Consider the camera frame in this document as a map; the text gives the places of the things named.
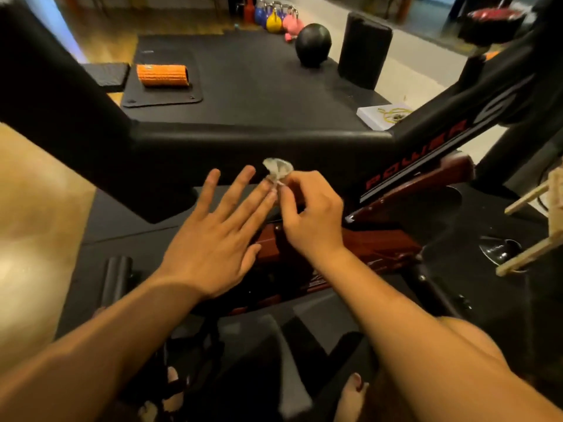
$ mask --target hand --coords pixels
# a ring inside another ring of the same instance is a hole
[[[256,170],[246,166],[213,212],[209,205],[221,172],[212,170],[194,212],[174,237],[156,277],[177,281],[214,298],[238,284],[256,260],[260,244],[248,246],[277,199],[270,181],[263,180],[236,207]]]
[[[281,217],[291,245],[316,266],[343,249],[342,199],[318,171],[294,171],[280,188]],[[303,194],[305,210],[298,214],[295,194]]]

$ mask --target person's right hand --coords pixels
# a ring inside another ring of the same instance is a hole
[[[289,243],[316,266],[344,249],[343,203],[318,171],[294,171],[280,188],[280,208]],[[305,210],[297,212],[295,194],[303,194]]]

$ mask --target black metal frame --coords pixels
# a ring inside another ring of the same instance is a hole
[[[388,133],[131,121],[24,6],[0,4],[0,34],[9,36],[0,39],[6,56],[2,76],[17,70],[24,77],[38,72],[53,77],[6,80],[0,120],[149,222],[193,205],[195,196],[186,185],[203,183],[208,167],[203,163],[220,167],[226,182],[241,165],[270,156],[297,157],[300,168],[324,173],[329,164],[318,152],[328,148],[342,159],[333,179],[348,203],[346,219],[353,222],[355,210],[498,123],[513,125],[477,166],[482,186],[505,182],[563,126],[563,53],[549,44],[561,34],[556,14],[562,4],[551,0],[529,33],[485,64],[475,84],[454,84]],[[45,95],[49,100],[41,100]],[[222,160],[233,151],[238,165],[223,168]],[[174,165],[170,160],[178,154]],[[186,157],[201,169],[181,181],[179,171],[190,162]],[[337,183],[345,170],[353,176],[351,186]]]

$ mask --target pink kettlebell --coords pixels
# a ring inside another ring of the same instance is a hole
[[[290,42],[293,38],[297,37],[297,35],[305,27],[305,24],[301,19],[299,19],[299,12],[297,9],[291,8],[283,20],[282,26],[285,31],[287,31],[285,34],[285,41]]]

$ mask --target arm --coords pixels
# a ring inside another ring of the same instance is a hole
[[[158,270],[99,316],[0,380],[0,420],[94,420],[202,299],[236,285],[260,250],[248,247],[276,200],[264,181],[238,207],[255,170],[247,166],[213,213],[219,171]]]
[[[420,421],[563,420],[563,413],[498,360],[430,316],[342,244],[342,200],[318,172],[294,172],[281,189],[290,243],[359,320]],[[298,214],[294,193],[305,198]]]

